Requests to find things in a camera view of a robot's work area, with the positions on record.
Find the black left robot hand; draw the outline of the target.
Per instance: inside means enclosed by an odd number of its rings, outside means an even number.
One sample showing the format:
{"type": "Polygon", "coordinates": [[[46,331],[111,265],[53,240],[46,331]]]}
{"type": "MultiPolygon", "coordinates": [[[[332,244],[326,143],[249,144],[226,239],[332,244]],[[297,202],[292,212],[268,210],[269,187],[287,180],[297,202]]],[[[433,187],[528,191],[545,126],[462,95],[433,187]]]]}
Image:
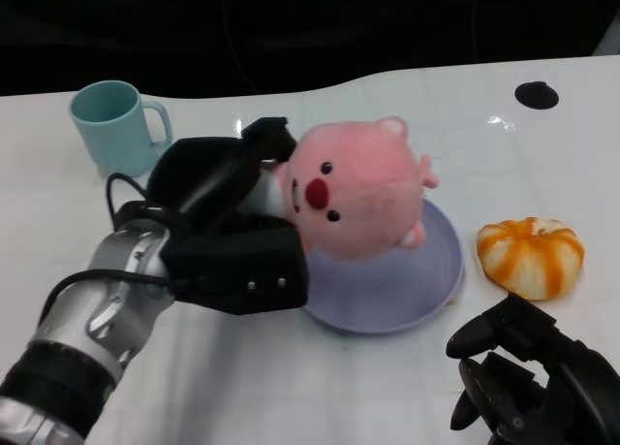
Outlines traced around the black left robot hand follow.
{"type": "Polygon", "coordinates": [[[233,315],[299,308],[309,276],[300,236],[286,219],[242,212],[265,161],[296,146],[284,117],[262,117],[237,138],[175,142],[157,162],[147,197],[175,223],[160,257],[179,302],[233,315]]]}

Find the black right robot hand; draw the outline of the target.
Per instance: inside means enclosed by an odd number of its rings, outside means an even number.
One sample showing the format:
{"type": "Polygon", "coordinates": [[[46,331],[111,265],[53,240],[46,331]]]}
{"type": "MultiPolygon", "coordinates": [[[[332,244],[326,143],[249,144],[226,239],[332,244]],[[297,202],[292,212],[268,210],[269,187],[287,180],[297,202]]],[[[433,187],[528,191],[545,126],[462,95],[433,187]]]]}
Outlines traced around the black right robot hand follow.
{"type": "Polygon", "coordinates": [[[555,324],[510,294],[451,337],[447,355],[465,388],[451,429],[483,419],[492,444],[618,443],[618,373],[555,324]]]}

